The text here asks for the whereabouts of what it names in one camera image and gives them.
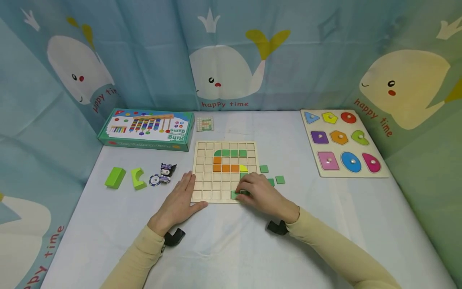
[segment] magenta shape puzzle piece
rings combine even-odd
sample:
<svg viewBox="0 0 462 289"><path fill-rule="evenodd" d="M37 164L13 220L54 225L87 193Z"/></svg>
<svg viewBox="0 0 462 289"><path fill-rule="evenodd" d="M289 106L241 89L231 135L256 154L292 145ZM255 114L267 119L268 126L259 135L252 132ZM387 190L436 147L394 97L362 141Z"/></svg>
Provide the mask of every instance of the magenta shape puzzle piece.
<svg viewBox="0 0 462 289"><path fill-rule="evenodd" d="M338 171L339 164L333 152L318 152L319 162L325 171Z"/></svg>
<svg viewBox="0 0 462 289"><path fill-rule="evenodd" d="M370 172L378 172L382 168L378 159L371 154L364 153L363 159L366 162L366 166Z"/></svg>

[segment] poker chip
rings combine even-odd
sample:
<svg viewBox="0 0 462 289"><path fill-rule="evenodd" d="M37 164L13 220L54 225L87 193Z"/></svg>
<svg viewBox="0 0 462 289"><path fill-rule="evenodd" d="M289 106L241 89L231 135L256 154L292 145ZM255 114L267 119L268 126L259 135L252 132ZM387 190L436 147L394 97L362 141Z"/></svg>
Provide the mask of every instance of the poker chip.
<svg viewBox="0 0 462 289"><path fill-rule="evenodd" d="M153 187L160 184L159 175L153 175L149 178L149 184Z"/></svg>

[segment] kuromi figurine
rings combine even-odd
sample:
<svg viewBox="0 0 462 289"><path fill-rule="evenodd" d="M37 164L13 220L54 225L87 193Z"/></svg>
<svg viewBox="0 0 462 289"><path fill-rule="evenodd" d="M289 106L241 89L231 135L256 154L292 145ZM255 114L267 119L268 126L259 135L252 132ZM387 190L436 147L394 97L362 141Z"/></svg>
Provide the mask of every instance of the kuromi figurine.
<svg viewBox="0 0 462 289"><path fill-rule="evenodd" d="M160 166L160 180L162 183L168 184L171 176L176 169L176 165L161 164Z"/></svg>

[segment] green wooden block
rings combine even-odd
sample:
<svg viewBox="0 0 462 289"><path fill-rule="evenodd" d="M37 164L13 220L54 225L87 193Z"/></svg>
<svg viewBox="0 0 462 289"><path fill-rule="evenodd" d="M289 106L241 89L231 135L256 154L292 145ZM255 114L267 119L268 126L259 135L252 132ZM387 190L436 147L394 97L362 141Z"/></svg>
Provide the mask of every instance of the green wooden block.
<svg viewBox="0 0 462 289"><path fill-rule="evenodd" d="M135 190L141 190L147 187L146 182L140 181L140 177L144 174L144 171L139 167L134 170L131 170L132 173L132 182Z"/></svg>
<svg viewBox="0 0 462 289"><path fill-rule="evenodd" d="M123 177L125 177L125 173L126 171L121 167L113 167L104 185L117 190L123 180Z"/></svg>
<svg viewBox="0 0 462 289"><path fill-rule="evenodd" d="M286 180L284 179L284 176L276 176L276 183L285 184Z"/></svg>
<svg viewBox="0 0 462 289"><path fill-rule="evenodd" d="M261 173L267 173L267 172L269 172L268 166L267 166L267 165L260 166L260 172L261 172Z"/></svg>
<svg viewBox="0 0 462 289"><path fill-rule="evenodd" d="M236 197L237 197L238 195L239 195L238 192L236 192L236 191L231 191L231 199L235 200Z"/></svg>

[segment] blue triangle puzzle piece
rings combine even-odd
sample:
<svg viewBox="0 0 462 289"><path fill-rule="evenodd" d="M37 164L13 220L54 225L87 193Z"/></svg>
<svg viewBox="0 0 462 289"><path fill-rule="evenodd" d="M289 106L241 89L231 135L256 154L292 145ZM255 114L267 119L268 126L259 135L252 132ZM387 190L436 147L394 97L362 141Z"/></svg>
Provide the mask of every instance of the blue triangle puzzle piece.
<svg viewBox="0 0 462 289"><path fill-rule="evenodd" d="M319 116L315 116L314 114L305 111L305 119L307 123L313 123L319 119Z"/></svg>

